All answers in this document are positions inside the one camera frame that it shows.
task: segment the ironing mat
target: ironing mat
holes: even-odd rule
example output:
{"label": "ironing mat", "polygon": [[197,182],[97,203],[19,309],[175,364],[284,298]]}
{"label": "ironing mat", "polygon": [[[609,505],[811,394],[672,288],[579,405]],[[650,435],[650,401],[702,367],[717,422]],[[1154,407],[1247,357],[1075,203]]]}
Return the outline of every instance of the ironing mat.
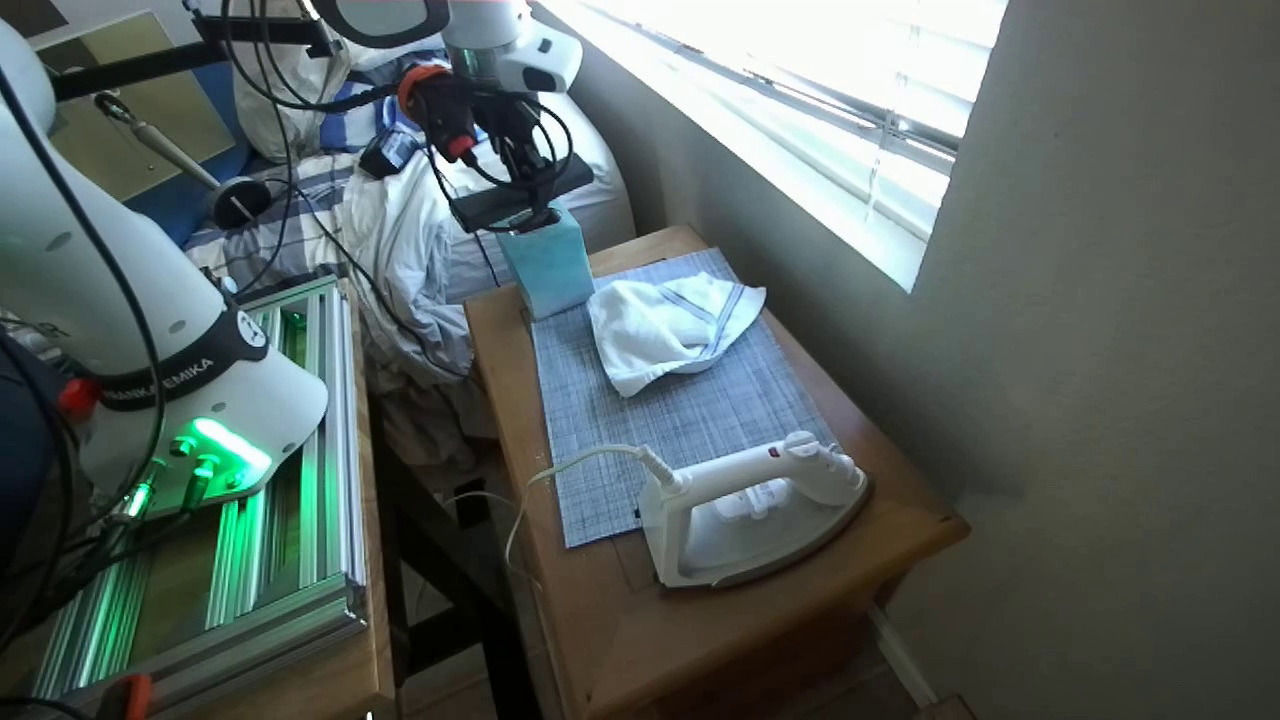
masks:
{"label": "ironing mat", "polygon": [[[677,281],[712,272],[737,281],[717,247],[627,268],[609,281]],[[725,453],[779,438],[809,427],[832,438],[821,413],[784,361],[784,348],[757,319],[706,373],[665,374],[640,394],[620,394],[595,357],[588,309],[530,325],[534,380],[553,464],[573,464],[601,445],[646,445],[667,468],[700,464]],[[646,472],[635,455],[601,453],[554,472],[562,549],[640,529],[640,486]]]}

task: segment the window blinds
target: window blinds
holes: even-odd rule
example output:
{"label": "window blinds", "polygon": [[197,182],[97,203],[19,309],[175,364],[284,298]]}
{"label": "window blinds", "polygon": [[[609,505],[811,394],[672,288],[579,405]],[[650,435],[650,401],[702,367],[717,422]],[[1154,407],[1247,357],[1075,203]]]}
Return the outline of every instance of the window blinds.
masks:
{"label": "window blinds", "polygon": [[731,106],[914,234],[932,230],[1005,0],[588,0],[731,72]]}

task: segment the white iron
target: white iron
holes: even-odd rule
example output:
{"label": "white iron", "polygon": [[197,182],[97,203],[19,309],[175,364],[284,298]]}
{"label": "white iron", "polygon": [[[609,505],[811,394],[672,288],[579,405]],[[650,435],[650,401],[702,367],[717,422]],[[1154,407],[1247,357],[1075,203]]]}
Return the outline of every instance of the white iron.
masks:
{"label": "white iron", "polygon": [[868,495],[868,477],[811,433],[691,468],[646,453],[640,529],[667,589],[725,589],[804,559]]}

